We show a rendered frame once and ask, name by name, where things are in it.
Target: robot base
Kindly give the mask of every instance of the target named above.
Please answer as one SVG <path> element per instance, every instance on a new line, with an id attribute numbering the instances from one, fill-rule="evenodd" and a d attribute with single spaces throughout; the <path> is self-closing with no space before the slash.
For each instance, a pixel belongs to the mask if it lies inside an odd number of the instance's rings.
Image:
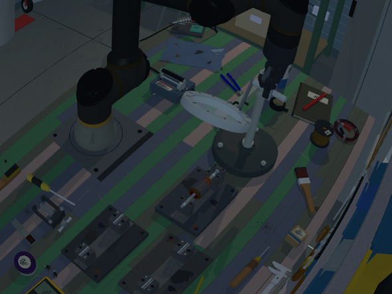
<path id="1" fill-rule="evenodd" d="M 226 130 L 215 135 L 212 151 L 218 165 L 242 178 L 255 178 L 269 172 L 278 157 L 278 147 L 272 136 L 259 129 L 254 135 L 252 148 L 243 146 L 244 138 L 245 134 Z M 223 146 L 220 148 L 218 143 L 223 143 Z"/>
<path id="2" fill-rule="evenodd" d="M 171 252 L 180 241 L 168 233 L 138 264 L 132 268 L 118 285 L 133 294 L 142 294 L 136 284 L 143 276 L 150 276 L 159 282 L 159 289 L 153 294 L 181 293 L 209 266 L 213 259 L 195 249 L 186 263 L 171 256 Z"/>
<path id="3" fill-rule="evenodd" d="M 117 125 L 117 135 L 112 145 L 105 150 L 85 150 L 76 143 L 74 126 L 78 119 L 77 113 L 51 132 L 49 138 L 94 177 L 103 181 L 153 135 L 115 108 L 112 109 L 112 117 Z"/>
<path id="4" fill-rule="evenodd" d="M 211 173 L 207 173 L 199 166 L 196 167 L 180 185 L 176 186 L 155 207 L 155 211 L 175 225 L 178 225 L 181 229 L 197 237 L 228 206 L 239 192 L 237 189 L 223 182 L 216 191 L 210 189 L 203 197 L 194 200 L 193 209 L 189 210 L 192 202 L 181 209 L 181 204 L 189 197 L 190 187 L 196 181 L 202 180 L 210 175 Z"/>
<path id="5" fill-rule="evenodd" d="M 110 228 L 109 224 L 110 216 L 116 211 L 116 208 L 109 205 L 61 250 L 66 258 L 96 283 L 105 278 L 113 268 L 148 237 L 147 231 L 132 222 L 131 227 L 122 235 L 116 233 Z M 89 266 L 81 263 L 74 252 L 82 243 L 87 244 L 96 254 L 96 259 Z"/>

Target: pliers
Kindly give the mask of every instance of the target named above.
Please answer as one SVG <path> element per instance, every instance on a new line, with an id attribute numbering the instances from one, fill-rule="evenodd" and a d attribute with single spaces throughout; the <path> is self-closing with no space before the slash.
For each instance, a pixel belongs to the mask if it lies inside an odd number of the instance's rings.
<path id="1" fill-rule="evenodd" d="M 226 84 L 228 84 L 236 92 L 237 96 L 239 97 L 242 94 L 244 94 L 244 92 L 241 91 L 240 86 L 237 84 L 235 79 L 233 79 L 231 74 L 227 73 L 227 76 L 232 80 L 232 82 L 234 83 L 234 85 L 236 86 L 237 89 L 223 76 L 223 74 L 221 74 L 221 77 L 223 78 L 223 80 L 226 82 Z"/>

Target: concrete floor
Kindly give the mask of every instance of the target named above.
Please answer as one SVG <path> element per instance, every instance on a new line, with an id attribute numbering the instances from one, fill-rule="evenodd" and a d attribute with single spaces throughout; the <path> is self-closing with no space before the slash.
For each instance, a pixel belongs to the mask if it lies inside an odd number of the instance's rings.
<path id="1" fill-rule="evenodd" d="M 74 87 L 86 71 L 106 65 L 112 38 L 112 3 L 40 1 L 29 13 L 35 21 L 0 47 L 0 145 L 24 125 L 40 121 L 36 116 Z M 159 24 L 162 11 L 163 7 L 146 3 L 140 39 L 185 16 L 166 9 Z M 15 18 L 22 14 L 22 9 L 17 9 Z M 329 84 L 335 62 L 333 57 L 321 56 L 310 76 Z"/>

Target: tiled wall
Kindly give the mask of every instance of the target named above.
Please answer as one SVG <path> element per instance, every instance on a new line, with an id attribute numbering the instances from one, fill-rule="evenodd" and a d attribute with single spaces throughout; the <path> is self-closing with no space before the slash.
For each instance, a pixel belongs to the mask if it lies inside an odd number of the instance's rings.
<path id="1" fill-rule="evenodd" d="M 343 12 L 342 12 L 342 15 L 341 15 L 340 21 L 339 21 L 338 31 L 336 32 L 335 40 L 332 45 L 332 51 L 334 51 L 334 53 L 335 53 L 334 54 L 333 52 L 331 52 L 332 56 L 336 55 L 336 53 L 339 53 L 340 47 L 342 45 L 343 36 L 344 36 L 345 29 L 347 27 L 348 19 L 349 19 L 348 13 L 349 13 L 352 1 L 353 0 L 345 0 Z M 328 19 L 328 21 L 324 21 L 324 26 L 323 26 L 322 34 L 321 34 L 321 38 L 323 38 L 325 40 L 328 40 L 328 35 L 330 33 L 332 20 L 335 15 L 335 9 L 336 9 L 337 4 L 338 4 L 337 0 L 331 0 L 330 4 L 328 6 L 328 12 L 330 13 L 330 18 Z M 309 0 L 309 9 L 308 9 L 308 14 L 306 15 L 304 28 L 311 31 L 311 32 L 313 31 L 314 23 L 316 22 L 316 16 L 312 14 L 313 5 L 320 6 L 320 1 L 319 0 Z"/>

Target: white ring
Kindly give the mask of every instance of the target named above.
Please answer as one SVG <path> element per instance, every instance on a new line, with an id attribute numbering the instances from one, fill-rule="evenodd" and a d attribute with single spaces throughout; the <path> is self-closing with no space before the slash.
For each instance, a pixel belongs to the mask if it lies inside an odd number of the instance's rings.
<path id="1" fill-rule="evenodd" d="M 227 120 L 222 116 L 219 116 L 213 112 L 209 112 L 198 103 L 203 103 L 222 110 L 228 115 L 232 116 L 235 120 Z M 238 107 L 235 107 L 230 102 L 224 101 L 207 93 L 187 91 L 181 98 L 181 104 L 188 112 L 197 118 L 200 118 L 201 120 L 217 128 L 228 130 L 229 132 L 240 134 L 246 133 L 248 132 L 250 123 L 252 121 L 245 112 L 241 111 Z"/>

